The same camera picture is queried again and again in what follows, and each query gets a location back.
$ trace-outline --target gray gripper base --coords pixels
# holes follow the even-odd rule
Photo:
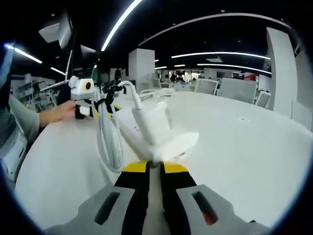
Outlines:
[[[192,235],[266,235],[269,228],[259,223],[247,223],[235,215],[230,202],[219,196],[205,185],[177,189],[184,206]],[[217,221],[208,225],[196,202],[196,194],[203,195],[217,217]]]
[[[112,195],[118,195],[108,219],[102,224],[95,222],[99,210]],[[121,235],[127,207],[134,194],[134,189],[105,186],[85,201],[78,209],[78,215],[64,225],[57,225],[45,230],[45,234],[58,235]]]

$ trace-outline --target office chair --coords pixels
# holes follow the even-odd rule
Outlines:
[[[198,78],[195,92],[215,95],[218,83],[218,81]]]
[[[223,77],[218,96],[254,104],[256,88],[257,82],[255,81]]]
[[[161,89],[161,82],[160,82],[160,79],[158,78],[151,78],[151,82],[152,82],[152,87],[154,89]]]
[[[257,100],[255,101],[255,105],[262,107],[262,108],[266,108],[269,102],[270,96],[271,96],[271,93],[261,91]]]

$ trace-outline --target black ceiling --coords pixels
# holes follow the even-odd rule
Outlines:
[[[16,41],[16,46],[43,61],[39,65],[28,59],[16,57],[13,72],[23,74],[30,72],[37,76],[45,76],[62,80],[64,77],[50,70],[55,67],[66,70],[68,54],[61,51],[57,42],[48,44],[38,33],[43,26],[54,18],[58,18],[66,10],[71,17],[73,27],[77,31],[76,40],[87,47],[100,52],[100,49],[115,22],[133,0],[103,0],[83,1],[75,4],[57,4],[42,2],[37,5],[19,3],[16,9],[8,8],[13,14],[12,19],[1,16],[3,22],[3,41]],[[285,22],[295,22],[295,12],[301,6],[280,3],[277,1],[251,1],[251,3],[220,0],[143,0],[130,14],[114,35],[107,49],[84,63],[99,67],[128,66],[128,54],[138,47],[138,44],[154,34],[191,19],[207,15],[240,12],[269,16]],[[156,66],[173,66],[186,64],[186,68],[195,68],[197,63],[209,63],[210,56],[190,56],[171,59],[173,55],[232,51],[266,55],[268,46],[266,27],[274,27],[291,35],[289,30],[271,21],[252,17],[219,17],[190,23],[144,43],[140,48],[156,51]],[[296,47],[296,40],[291,35],[291,41]],[[224,64],[240,65],[262,69],[264,60],[246,56],[221,55]]]

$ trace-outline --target white wall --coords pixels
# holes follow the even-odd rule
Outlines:
[[[165,79],[165,75],[168,75],[168,70],[162,70],[161,71],[161,78],[164,80]]]
[[[236,70],[204,68],[204,77],[207,79],[211,77],[212,80],[216,80],[217,71],[224,72],[225,77],[231,77],[233,72],[241,72],[241,71],[236,71]]]
[[[111,68],[110,69],[110,81],[113,81],[115,79],[115,71],[117,68]]]
[[[303,51],[296,56],[295,63],[298,75],[297,101],[313,112],[313,74]]]
[[[288,34],[267,28],[271,57],[272,97],[269,108],[291,118],[292,101],[297,99],[297,69]]]

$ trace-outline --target person's arm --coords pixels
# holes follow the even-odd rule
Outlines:
[[[49,123],[60,121],[66,117],[75,117],[75,101],[73,100],[69,100],[51,110],[40,112],[40,127],[46,127]]]
[[[51,122],[75,116],[75,102],[72,100],[41,113],[26,108],[13,96],[9,98],[9,106],[29,142],[35,140],[39,127],[46,127]]]

